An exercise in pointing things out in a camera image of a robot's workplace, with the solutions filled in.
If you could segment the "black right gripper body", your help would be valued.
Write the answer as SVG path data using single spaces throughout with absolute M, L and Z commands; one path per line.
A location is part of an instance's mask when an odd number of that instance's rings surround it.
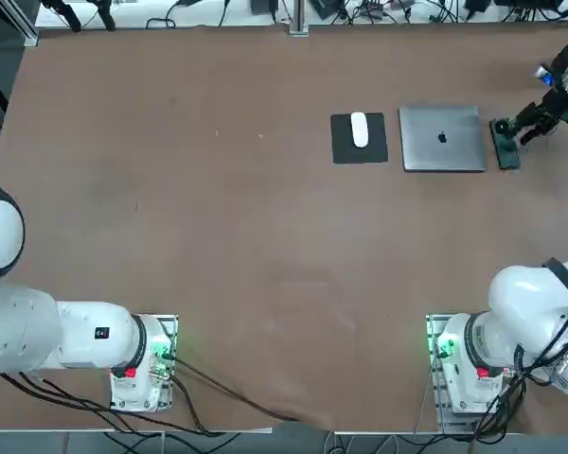
M 554 125 L 557 125 L 559 122 L 568 125 L 568 94 L 564 91 L 550 89 L 542 97 L 542 104 L 547 118 Z

